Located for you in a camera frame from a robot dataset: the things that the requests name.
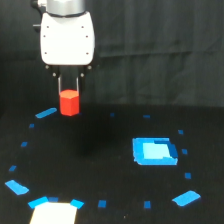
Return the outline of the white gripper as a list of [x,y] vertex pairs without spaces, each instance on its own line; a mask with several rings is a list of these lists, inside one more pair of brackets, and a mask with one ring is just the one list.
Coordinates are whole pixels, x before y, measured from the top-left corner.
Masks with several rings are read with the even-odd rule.
[[[44,13],[41,23],[34,24],[33,29],[40,34],[41,59],[45,68],[58,77],[58,94],[62,90],[61,67],[89,69],[97,65],[94,26],[88,11],[74,17]],[[80,93],[79,76],[76,77],[76,91]]]

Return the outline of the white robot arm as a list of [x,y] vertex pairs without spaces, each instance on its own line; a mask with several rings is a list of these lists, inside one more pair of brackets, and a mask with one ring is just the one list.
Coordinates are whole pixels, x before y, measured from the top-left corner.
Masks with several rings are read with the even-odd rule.
[[84,90],[84,77],[95,58],[95,33],[85,0],[30,0],[41,17],[33,28],[40,33],[42,61],[58,78],[61,91],[61,66],[77,66],[76,88]]

